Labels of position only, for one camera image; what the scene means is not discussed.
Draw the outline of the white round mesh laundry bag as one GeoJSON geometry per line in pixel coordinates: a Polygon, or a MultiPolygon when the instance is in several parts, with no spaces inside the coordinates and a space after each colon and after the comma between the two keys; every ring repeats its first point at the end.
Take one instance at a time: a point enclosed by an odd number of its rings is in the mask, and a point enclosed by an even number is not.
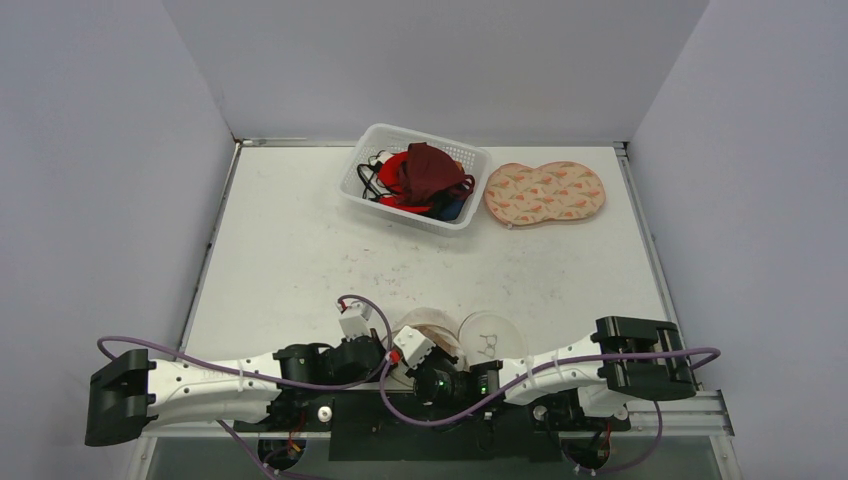
{"type": "MultiPolygon", "coordinates": [[[[523,358],[528,347],[522,332],[509,319],[490,311],[477,311],[458,321],[442,310],[419,307],[391,323],[394,337],[402,327],[436,324],[451,330],[459,340],[462,355],[457,367],[469,371],[473,365],[503,358],[523,358]]],[[[413,386],[410,369],[405,364],[392,369],[389,377],[406,388],[413,386]]]]}

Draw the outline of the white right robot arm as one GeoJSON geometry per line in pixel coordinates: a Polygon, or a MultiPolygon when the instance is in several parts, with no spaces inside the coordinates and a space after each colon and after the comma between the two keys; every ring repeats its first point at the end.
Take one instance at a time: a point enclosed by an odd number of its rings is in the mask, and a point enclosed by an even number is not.
{"type": "Polygon", "coordinates": [[[492,396],[497,403],[527,406],[572,392],[568,421],[593,427],[632,399],[673,401],[696,393],[692,369],[672,322],[608,316],[594,333],[557,350],[524,358],[478,362],[464,370],[438,346],[408,363],[406,376],[424,405],[465,409],[492,396]]]}

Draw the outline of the dark red garment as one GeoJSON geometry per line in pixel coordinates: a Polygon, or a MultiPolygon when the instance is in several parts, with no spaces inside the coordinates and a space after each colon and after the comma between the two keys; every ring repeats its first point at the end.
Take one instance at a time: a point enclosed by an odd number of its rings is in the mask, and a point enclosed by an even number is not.
{"type": "Polygon", "coordinates": [[[398,203],[430,207],[465,200],[476,180],[449,154],[427,143],[411,143],[397,168],[398,203]]]}

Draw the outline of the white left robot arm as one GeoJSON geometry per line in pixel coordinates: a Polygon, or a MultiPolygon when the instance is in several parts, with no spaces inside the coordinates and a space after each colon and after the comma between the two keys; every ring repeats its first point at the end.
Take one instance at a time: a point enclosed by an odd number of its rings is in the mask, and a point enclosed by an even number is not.
{"type": "Polygon", "coordinates": [[[119,445],[152,428],[203,421],[286,430],[315,417],[321,396],[370,381],[386,354],[375,333],[337,346],[293,344],[219,362],[176,353],[153,359],[151,343],[135,345],[111,355],[90,377],[87,446],[119,445]]]}

